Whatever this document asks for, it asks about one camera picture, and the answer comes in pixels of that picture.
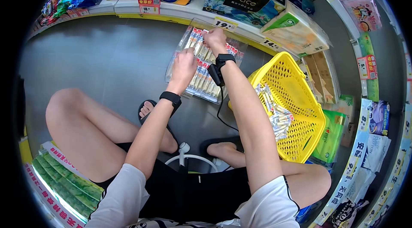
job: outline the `gray floor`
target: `gray floor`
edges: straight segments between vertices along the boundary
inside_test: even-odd
[[[99,16],[53,26],[28,41],[21,60],[25,79],[26,125],[32,155],[51,140],[44,112],[54,92],[80,88],[88,96],[140,126],[138,107],[158,100],[166,88],[164,75],[185,25],[155,20]],[[241,70],[246,76],[272,56],[251,46]],[[234,125],[227,98],[220,116]],[[179,142],[198,154],[205,139],[236,135],[216,117],[218,105],[192,97],[169,121]]]

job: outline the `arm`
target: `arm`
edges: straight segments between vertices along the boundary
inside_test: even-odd
[[[221,29],[213,29],[203,36],[215,56],[227,54],[224,48],[226,36]],[[235,62],[226,61],[220,71],[245,150],[249,186],[253,194],[283,174],[275,135],[258,95]]]
[[[173,92],[179,96],[185,91],[197,67],[193,51],[194,48],[189,48],[177,55],[172,68],[172,78],[166,91]],[[146,180],[152,174],[157,153],[159,152],[172,111],[172,102],[167,99],[161,99],[147,117],[126,155],[124,162],[141,170]]]

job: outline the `yellow plastic basket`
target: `yellow plastic basket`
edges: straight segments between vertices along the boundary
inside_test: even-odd
[[[289,127],[288,137],[277,141],[278,153],[286,161],[305,163],[321,138],[326,120],[303,72],[289,53],[280,52],[254,71],[248,80],[254,88],[259,83],[267,83],[275,103],[293,114],[295,120]],[[262,94],[259,98],[268,113]]]

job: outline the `clear plastic tray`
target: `clear plastic tray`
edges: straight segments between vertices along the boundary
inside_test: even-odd
[[[215,104],[220,104],[222,101],[222,97],[220,96],[220,88],[216,86],[207,71],[209,65],[215,63],[216,57],[212,54],[210,49],[203,45],[203,36],[201,35],[202,31],[208,32],[214,28],[216,28],[216,26],[196,18],[190,22],[176,48],[176,51],[173,54],[172,59],[170,60],[169,66],[167,67],[165,81],[166,83],[169,83],[170,81],[173,63],[177,54],[183,49],[194,47],[194,57],[197,59],[197,70],[183,96],[191,97],[194,95]],[[240,42],[239,37],[234,33],[225,30],[224,33],[227,37],[226,49],[229,54],[234,56],[236,65],[240,66],[248,44]],[[223,87],[223,98],[226,96],[227,92],[225,87]]]

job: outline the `person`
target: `person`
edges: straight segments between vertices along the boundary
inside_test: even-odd
[[[204,34],[204,41],[215,56],[227,53],[221,29]],[[181,95],[196,65],[193,48],[179,53],[166,91]],[[239,136],[203,145],[206,154],[235,168],[225,172],[183,174],[156,159],[159,151],[178,149],[167,125],[174,107],[165,98],[141,105],[139,128],[78,89],[51,97],[46,109],[51,137],[82,174],[105,189],[85,227],[215,227],[237,218],[242,227],[299,227],[294,216],[323,198],[329,173],[320,165],[280,160],[254,88],[233,61],[221,72]]]

